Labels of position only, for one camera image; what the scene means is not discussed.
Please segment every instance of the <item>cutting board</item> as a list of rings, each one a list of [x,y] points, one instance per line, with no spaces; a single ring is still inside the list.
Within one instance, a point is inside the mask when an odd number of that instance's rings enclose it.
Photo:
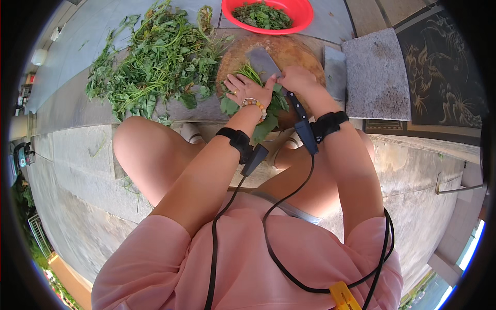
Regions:
[[[322,64],[317,60],[311,49],[302,42],[287,36],[269,36],[262,34],[253,34],[242,38],[233,43],[233,45],[224,54],[217,72],[217,96],[222,96],[223,92],[220,83],[227,79],[228,74],[233,74],[248,59],[245,53],[263,46],[269,55],[274,59],[276,65],[283,71],[289,65],[300,65],[308,69],[317,77],[317,82],[325,87],[325,75]],[[307,103],[300,95],[296,95],[303,107],[311,117],[311,111]],[[288,101],[289,113],[281,110],[279,112],[279,128],[276,130],[285,130],[294,126],[297,121],[296,112]]]

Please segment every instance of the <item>wrist strap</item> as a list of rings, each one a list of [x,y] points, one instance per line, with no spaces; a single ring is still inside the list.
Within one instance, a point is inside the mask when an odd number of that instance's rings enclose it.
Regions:
[[[349,121],[350,118],[344,111],[330,112],[322,115],[314,123],[311,123],[311,130],[318,144],[324,141],[325,136],[333,132],[339,131],[341,123]]]
[[[241,130],[234,130],[229,127],[221,128],[215,135],[223,135],[231,141],[229,144],[240,152],[240,165],[245,164],[253,151],[253,146],[249,144],[250,138]]]

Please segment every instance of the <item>woman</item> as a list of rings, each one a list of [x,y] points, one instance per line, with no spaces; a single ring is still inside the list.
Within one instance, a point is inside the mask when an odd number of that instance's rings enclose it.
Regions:
[[[224,81],[228,97],[270,104],[275,75],[261,87],[240,74]],[[313,74],[290,66],[278,79],[299,93],[315,119],[339,106]],[[226,127],[251,136],[262,117],[256,105],[241,107]],[[281,263],[309,287],[353,283],[377,267],[385,218],[380,184],[371,160],[373,145],[349,122],[325,137],[309,182],[274,209],[267,235]],[[173,130],[140,117],[124,121],[114,136],[122,168],[155,206],[98,274],[93,309],[203,309],[212,259],[212,220],[232,196],[227,192],[240,152],[224,136],[208,144],[191,130]],[[239,192],[217,222],[218,255],[212,309],[319,309],[336,306],[329,294],[309,293],[291,282],[272,261],[262,217],[307,178],[311,157],[297,140],[274,158],[283,170],[252,193]],[[342,244],[315,224],[341,206]],[[372,279],[351,289],[360,305]],[[369,309],[397,309],[403,279],[393,252],[382,268]]]

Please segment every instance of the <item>pink sleeve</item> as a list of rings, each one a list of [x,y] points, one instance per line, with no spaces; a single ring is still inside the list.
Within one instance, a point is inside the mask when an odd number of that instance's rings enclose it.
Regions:
[[[170,218],[145,218],[103,265],[91,292],[93,310],[158,309],[179,280],[191,238]]]
[[[377,267],[384,245],[386,220],[383,217],[368,219],[355,227],[345,242],[350,257],[365,276]],[[373,276],[366,283],[357,286],[363,300],[369,293]],[[399,255],[393,251],[389,259],[382,266],[379,281],[374,290],[369,309],[397,310],[403,289],[403,277]]]

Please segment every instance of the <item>pink shirt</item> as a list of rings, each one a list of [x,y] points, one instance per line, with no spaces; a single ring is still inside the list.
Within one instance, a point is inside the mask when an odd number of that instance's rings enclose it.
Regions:
[[[223,206],[232,193],[228,193]],[[238,193],[217,222],[219,250],[212,309],[328,310],[329,294],[308,293],[279,270],[265,243],[262,217],[271,203]],[[298,280],[314,288],[361,279],[377,267],[385,219],[358,225],[342,244],[330,231],[275,209],[267,218],[274,252]],[[124,240],[98,274],[93,309],[203,309],[212,259],[212,222],[190,238],[170,218],[145,218]],[[363,305],[372,278],[352,288]],[[398,309],[403,278],[398,254],[382,268],[369,309]]]

